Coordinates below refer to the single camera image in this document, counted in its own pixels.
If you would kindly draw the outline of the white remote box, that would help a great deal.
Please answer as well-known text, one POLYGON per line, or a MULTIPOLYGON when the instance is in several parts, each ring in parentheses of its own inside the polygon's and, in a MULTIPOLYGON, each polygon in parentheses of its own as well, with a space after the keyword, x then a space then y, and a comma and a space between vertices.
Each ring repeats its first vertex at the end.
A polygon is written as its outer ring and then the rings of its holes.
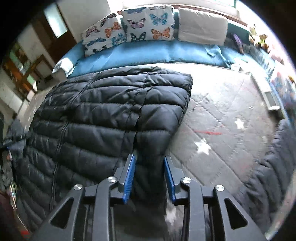
POLYGON ((268 111, 279 111, 280 104, 266 78, 264 76, 251 74, 251 79, 259 91, 268 111))

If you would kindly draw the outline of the colourful printed bag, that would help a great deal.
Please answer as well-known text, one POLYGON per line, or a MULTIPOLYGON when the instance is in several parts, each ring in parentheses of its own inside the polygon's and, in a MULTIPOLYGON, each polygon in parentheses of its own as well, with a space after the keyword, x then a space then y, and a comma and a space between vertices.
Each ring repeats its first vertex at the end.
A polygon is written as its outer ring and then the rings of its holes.
POLYGON ((290 79, 284 75, 283 71, 274 69, 270 81, 279 95, 287 114, 295 118, 295 90, 290 79))

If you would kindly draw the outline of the brown teddy bear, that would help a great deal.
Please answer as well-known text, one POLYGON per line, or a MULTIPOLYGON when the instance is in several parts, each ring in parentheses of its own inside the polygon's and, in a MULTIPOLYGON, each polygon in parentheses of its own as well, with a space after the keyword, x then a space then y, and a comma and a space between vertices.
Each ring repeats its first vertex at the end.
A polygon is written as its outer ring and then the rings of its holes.
POLYGON ((256 48, 263 49, 266 53, 268 53, 269 45, 266 44, 267 35, 261 34, 259 35, 256 32, 255 25, 249 27, 249 42, 253 44, 256 48))

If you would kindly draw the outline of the butterfly pillow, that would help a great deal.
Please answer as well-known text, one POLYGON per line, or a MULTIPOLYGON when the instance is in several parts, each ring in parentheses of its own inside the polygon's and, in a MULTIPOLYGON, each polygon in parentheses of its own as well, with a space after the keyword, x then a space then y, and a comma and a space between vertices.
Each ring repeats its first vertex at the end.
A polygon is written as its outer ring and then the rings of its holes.
POLYGON ((144 6, 121 12, 127 42, 172 41, 174 39, 174 7, 144 6))
POLYGON ((118 13, 107 15, 81 33, 85 56, 126 42, 126 34, 118 13))

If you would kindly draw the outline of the plain white pillow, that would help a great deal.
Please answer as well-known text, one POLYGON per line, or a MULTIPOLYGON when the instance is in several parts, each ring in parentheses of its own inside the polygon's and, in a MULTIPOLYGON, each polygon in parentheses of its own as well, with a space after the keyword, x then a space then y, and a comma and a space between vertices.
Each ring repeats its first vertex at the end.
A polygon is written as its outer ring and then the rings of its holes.
POLYGON ((228 31, 226 17, 187 8, 178 10, 180 41, 208 45, 224 44, 228 31))

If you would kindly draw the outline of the dark wooden door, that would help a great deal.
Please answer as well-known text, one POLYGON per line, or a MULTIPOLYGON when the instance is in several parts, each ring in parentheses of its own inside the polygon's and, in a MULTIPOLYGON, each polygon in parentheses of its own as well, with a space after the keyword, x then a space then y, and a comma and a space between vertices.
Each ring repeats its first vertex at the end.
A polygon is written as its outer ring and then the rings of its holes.
POLYGON ((55 63, 77 43, 55 2, 48 5, 33 18, 32 26, 55 63))

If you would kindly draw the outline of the right butterfly pillow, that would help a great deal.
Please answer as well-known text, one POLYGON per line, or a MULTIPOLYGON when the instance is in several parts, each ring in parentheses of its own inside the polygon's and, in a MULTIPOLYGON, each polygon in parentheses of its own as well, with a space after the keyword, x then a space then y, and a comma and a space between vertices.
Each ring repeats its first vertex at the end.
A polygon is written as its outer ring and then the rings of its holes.
POLYGON ((174 7, 144 6, 121 12, 127 42, 172 41, 174 39, 174 7))

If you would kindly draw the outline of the wooden display cabinet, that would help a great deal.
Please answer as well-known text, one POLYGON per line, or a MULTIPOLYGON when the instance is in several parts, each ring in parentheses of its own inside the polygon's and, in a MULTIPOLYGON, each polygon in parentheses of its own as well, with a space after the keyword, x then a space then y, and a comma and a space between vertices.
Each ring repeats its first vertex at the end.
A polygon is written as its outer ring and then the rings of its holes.
POLYGON ((41 73, 37 70, 37 66, 43 60, 45 60, 45 57, 41 55, 32 62, 18 42, 16 42, 5 57, 2 68, 12 79, 16 90, 23 96, 26 96, 31 90, 37 93, 37 83, 43 78, 41 73))

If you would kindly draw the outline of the black puffer down jacket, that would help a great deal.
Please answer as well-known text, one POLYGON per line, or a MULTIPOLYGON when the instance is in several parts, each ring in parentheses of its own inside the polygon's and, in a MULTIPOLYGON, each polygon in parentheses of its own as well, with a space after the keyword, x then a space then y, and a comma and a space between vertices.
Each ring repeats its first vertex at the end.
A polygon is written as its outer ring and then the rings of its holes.
POLYGON ((193 78, 159 67, 122 67, 70 78, 37 109, 29 137, 10 147, 18 212, 36 231, 75 185, 112 176, 137 152, 131 199, 165 223, 163 158, 188 108, 193 78))

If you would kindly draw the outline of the left butterfly pillow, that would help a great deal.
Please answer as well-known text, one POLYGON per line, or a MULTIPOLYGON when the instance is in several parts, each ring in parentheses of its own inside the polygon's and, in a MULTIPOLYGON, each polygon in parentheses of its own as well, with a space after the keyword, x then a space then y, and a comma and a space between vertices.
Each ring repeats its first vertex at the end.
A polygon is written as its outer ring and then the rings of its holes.
POLYGON ((107 15, 81 33, 85 56, 126 42, 126 34, 118 13, 107 15))

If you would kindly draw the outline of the blue bed headboard cushion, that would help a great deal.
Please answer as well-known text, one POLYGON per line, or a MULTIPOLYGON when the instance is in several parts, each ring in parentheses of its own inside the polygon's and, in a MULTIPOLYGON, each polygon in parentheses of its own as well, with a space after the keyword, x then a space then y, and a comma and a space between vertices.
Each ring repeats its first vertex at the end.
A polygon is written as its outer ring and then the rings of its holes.
POLYGON ((275 61, 262 49, 247 40, 245 29, 231 25, 223 45, 184 42, 178 39, 179 10, 174 9, 174 39, 172 41, 125 42, 90 56, 85 56, 81 41, 55 65, 53 72, 62 71, 65 76, 80 76, 111 68, 152 63, 197 63, 230 68, 234 63, 246 62, 260 66, 271 75, 275 61))

